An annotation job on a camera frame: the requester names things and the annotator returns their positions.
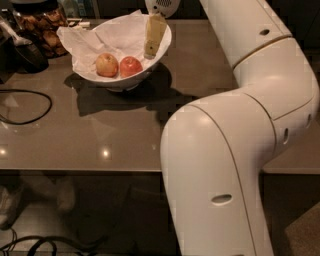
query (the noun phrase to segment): black cable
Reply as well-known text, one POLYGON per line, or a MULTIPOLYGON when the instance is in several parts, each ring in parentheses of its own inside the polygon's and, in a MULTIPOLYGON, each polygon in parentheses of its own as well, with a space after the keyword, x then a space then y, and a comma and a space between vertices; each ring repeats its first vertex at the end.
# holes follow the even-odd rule
POLYGON ((37 235, 32 235, 32 236, 25 236, 19 239, 16 239, 14 241, 12 241, 11 243, 8 243, 2 247, 0 247, 0 251, 2 251, 3 253, 7 253, 9 254, 8 248, 12 248, 13 245, 16 245, 18 243, 21 243, 23 241, 27 241, 27 240, 38 240, 28 251, 27 256, 33 256, 36 254, 37 249, 44 243, 50 243, 52 246, 52 256, 55 256, 57 253, 57 246, 55 244, 55 242, 63 242, 73 248, 75 248, 76 250, 80 251, 80 252, 87 252, 90 253, 90 255, 95 255, 96 252, 93 252, 102 242, 106 241, 108 239, 108 237, 104 236, 101 237, 100 239, 98 239, 94 245, 90 246, 90 247, 83 247, 80 244, 78 244, 77 242, 68 239, 68 238, 64 238, 64 237, 59 237, 59 236, 47 236, 47 237, 43 237, 43 236, 37 236, 37 235))
POLYGON ((13 125, 24 125, 24 124, 29 124, 32 122, 35 122, 37 120, 39 120, 40 118, 44 117, 46 114, 48 114, 48 112, 50 111, 50 109, 52 108, 52 99, 50 98, 50 96, 48 96, 47 94, 41 93, 41 92, 37 92, 37 91, 31 91, 31 90, 22 90, 22 89, 5 89, 5 90, 0 90, 0 93, 17 93, 17 92, 22 92, 22 93, 31 93, 31 94, 37 94, 40 95, 42 97, 45 97, 48 101, 49 101, 49 106, 46 109, 46 111, 41 114, 40 116, 33 118, 31 120, 27 120, 27 121, 23 121, 23 122, 16 122, 16 121, 12 121, 10 119, 7 119, 6 117, 4 117, 3 115, 0 114, 0 121, 7 123, 7 124, 13 124, 13 125))
MULTIPOLYGON (((18 236, 17 236, 17 232, 13 229, 13 228, 10 228, 11 232, 12 232, 12 242, 17 240, 18 236)), ((13 251, 14 247, 16 245, 15 244, 12 244, 12 246, 10 246, 8 249, 7 249, 7 252, 9 251, 13 251)))

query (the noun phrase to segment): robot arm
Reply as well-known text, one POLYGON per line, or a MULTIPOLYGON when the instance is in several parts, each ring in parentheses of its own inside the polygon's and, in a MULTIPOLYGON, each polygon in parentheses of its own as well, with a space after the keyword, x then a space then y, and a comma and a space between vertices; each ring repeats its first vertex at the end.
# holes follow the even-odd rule
POLYGON ((191 102, 166 124, 161 164, 179 244, 183 255, 271 256, 259 173, 308 129, 319 87, 264 0, 200 2, 239 89, 191 102))
POLYGON ((180 0, 145 0, 149 14, 161 14, 169 18, 178 9, 180 0))

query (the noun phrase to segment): food item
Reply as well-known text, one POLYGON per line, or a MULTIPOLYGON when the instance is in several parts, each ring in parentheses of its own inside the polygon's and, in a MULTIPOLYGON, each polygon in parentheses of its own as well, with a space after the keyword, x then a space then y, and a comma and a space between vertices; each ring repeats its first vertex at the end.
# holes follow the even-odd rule
POLYGON ((144 44, 145 58, 153 59, 156 56, 166 28, 166 19, 160 13, 149 15, 144 44))
POLYGON ((99 76, 114 77, 118 73, 118 60, 110 53, 102 53, 96 59, 97 74, 99 76))
POLYGON ((34 38, 34 42, 41 46, 47 58, 62 56, 67 50, 61 45, 56 32, 60 26, 67 27, 67 19, 61 5, 51 5, 53 1, 46 4, 35 4, 35 9, 25 11, 17 4, 14 17, 25 35, 34 38))
POLYGON ((132 56, 123 58, 120 62, 120 76, 126 78, 143 70, 141 62, 132 56))

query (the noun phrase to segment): apple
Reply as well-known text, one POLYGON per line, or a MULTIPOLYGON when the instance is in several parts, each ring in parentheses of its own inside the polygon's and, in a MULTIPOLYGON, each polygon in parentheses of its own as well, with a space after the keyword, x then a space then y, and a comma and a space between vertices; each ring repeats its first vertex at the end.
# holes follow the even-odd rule
POLYGON ((96 59, 96 69, 99 76, 114 77, 118 73, 118 60, 110 53, 102 53, 96 59))
POLYGON ((126 78, 143 70, 141 62, 133 56, 127 56, 120 61, 120 76, 126 78))

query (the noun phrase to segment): glossy surface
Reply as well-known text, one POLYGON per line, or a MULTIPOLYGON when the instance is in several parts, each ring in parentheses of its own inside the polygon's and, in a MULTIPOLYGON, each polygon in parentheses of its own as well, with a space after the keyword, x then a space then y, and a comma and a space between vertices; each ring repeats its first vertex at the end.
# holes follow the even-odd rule
MULTIPOLYGON (((194 99, 236 87, 208 21, 169 25, 168 53, 147 80, 126 94, 97 88, 74 74, 70 55, 50 59, 41 73, 13 75, 2 88, 44 92, 53 108, 29 125, 0 124, 0 145, 6 150, 0 168, 160 171, 160 136, 168 117, 194 99)), ((1 113, 13 109, 3 106, 8 97, 1 96, 1 113)), ((42 98, 12 97, 28 106, 14 108, 12 118, 29 118, 46 107, 42 98)))

